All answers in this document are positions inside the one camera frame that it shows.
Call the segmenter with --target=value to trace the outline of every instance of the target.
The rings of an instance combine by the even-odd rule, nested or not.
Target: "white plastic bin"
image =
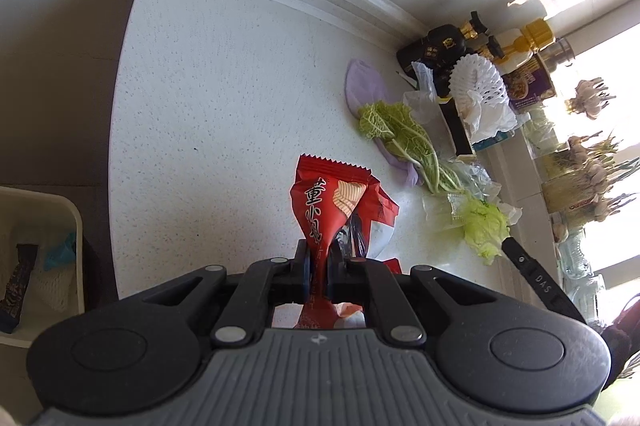
[[[78,239],[76,273],[68,288],[68,307],[64,312],[54,311],[36,290],[32,290],[30,283],[20,324],[12,334],[0,332],[0,344],[29,348],[43,330],[84,312],[82,220],[76,206],[59,195],[0,187],[0,299],[4,297],[6,283],[17,265],[17,243],[29,243],[29,237],[36,236],[46,237],[49,245],[59,244],[72,231]],[[38,255],[44,253],[40,248]]]

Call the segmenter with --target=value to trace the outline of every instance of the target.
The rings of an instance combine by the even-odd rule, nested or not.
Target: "purple plastic bag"
[[[382,79],[380,73],[362,60],[351,60],[349,62],[344,82],[344,95],[351,114],[357,119],[360,119],[358,111],[364,105],[375,103],[376,101],[384,101],[389,104],[400,101],[390,99],[385,87],[385,80]],[[380,139],[376,138],[374,141],[391,166],[406,172],[405,186],[415,186],[418,182],[418,173],[415,171],[414,165],[396,158],[385,148]]]

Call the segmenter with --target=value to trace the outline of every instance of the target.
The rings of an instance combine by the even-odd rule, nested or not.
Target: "white bottle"
[[[504,58],[494,58],[493,62],[500,76],[503,76],[530,60],[533,53],[552,44],[556,37],[548,23],[538,18],[524,28],[501,32],[495,39],[502,47]]]

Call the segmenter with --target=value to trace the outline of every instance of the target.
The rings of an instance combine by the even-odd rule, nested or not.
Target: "gray floor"
[[[67,197],[117,299],[108,208],[111,105],[133,0],[0,0],[0,185]]]

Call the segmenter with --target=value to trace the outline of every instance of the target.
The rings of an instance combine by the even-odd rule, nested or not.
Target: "gold bottle cap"
[[[483,58],[487,58],[487,60],[494,59],[494,55],[491,53],[491,51],[489,51],[489,48],[486,45],[481,45],[478,50],[476,50],[476,53],[478,53]]]
[[[547,45],[556,41],[554,32],[542,18],[537,18],[530,24],[520,29],[520,32],[529,42],[529,47],[533,52],[538,52]]]
[[[465,37],[465,40],[472,40],[478,37],[478,32],[471,25],[471,21],[468,20],[462,26],[460,26],[460,32]]]

